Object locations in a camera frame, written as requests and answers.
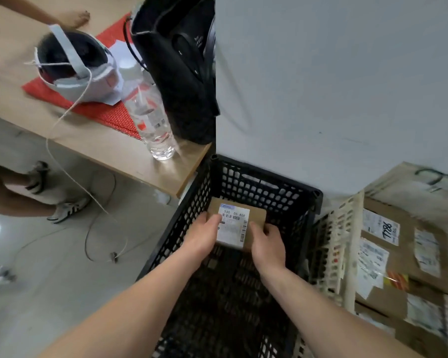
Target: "water bottle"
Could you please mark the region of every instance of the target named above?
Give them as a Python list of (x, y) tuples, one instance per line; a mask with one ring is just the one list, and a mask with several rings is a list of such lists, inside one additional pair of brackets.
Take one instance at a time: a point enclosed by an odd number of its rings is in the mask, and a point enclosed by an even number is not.
[(145, 80), (141, 66), (133, 59), (122, 60), (119, 72), (123, 77), (121, 100), (141, 139), (157, 160), (171, 158), (175, 140), (158, 88)]

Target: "foot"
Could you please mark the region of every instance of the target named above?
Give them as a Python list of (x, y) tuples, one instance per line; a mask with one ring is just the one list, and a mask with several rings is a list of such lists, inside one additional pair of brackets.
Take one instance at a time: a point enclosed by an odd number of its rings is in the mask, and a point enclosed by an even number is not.
[(64, 29), (79, 29), (90, 21), (88, 11), (68, 11), (58, 16), (60, 26)]
[(30, 184), (25, 188), (28, 192), (37, 195), (46, 187), (47, 174), (49, 172), (48, 164), (43, 161), (38, 161), (35, 167), (28, 173), (30, 176)]
[(80, 198), (77, 201), (57, 204), (55, 213), (53, 216), (47, 217), (47, 220), (53, 223), (65, 221), (68, 217), (83, 210), (88, 206), (90, 201), (91, 198), (86, 195), (86, 197)]

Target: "headset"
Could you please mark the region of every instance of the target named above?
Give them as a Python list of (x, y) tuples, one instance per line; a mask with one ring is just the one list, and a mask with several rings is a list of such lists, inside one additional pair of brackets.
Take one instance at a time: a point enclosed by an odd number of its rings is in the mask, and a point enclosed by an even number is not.
[(82, 31), (49, 28), (52, 33), (35, 48), (35, 65), (45, 85), (70, 102), (101, 102), (112, 93), (119, 74), (109, 49)]

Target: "red woven placemat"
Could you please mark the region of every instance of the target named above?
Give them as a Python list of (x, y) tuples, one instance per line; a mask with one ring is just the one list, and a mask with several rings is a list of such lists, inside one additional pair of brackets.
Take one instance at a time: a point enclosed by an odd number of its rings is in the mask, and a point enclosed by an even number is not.
[[(99, 34), (96, 38), (106, 47), (111, 47), (116, 40), (125, 41), (123, 36), (123, 23), (125, 22), (127, 16), (128, 15), (122, 17), (120, 20)], [(22, 88), (28, 94), (42, 101), (49, 102), (65, 109), (72, 106), (71, 102), (67, 101), (57, 92), (48, 88), (38, 77), (25, 85), (22, 85)], [(115, 105), (107, 105), (96, 102), (81, 103), (78, 104), (73, 111), (105, 126), (130, 135), (131, 137), (140, 139), (139, 134), (136, 131), (136, 127), (134, 126), (133, 121), (131, 120), (131, 117), (122, 102), (118, 102)]]

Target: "sneaker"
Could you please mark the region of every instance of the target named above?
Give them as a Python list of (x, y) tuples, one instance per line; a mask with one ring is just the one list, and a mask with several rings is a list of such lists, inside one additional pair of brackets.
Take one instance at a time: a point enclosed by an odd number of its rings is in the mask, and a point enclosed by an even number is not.
[(63, 202), (56, 205), (56, 211), (53, 216), (47, 217), (48, 221), (53, 223), (60, 223), (65, 221), (68, 217), (83, 210), (91, 201), (88, 195), (80, 198), (75, 202)]
[(48, 163), (38, 161), (35, 167), (28, 173), (30, 176), (30, 184), (26, 186), (28, 192), (37, 195), (46, 187), (46, 178), (49, 172)]

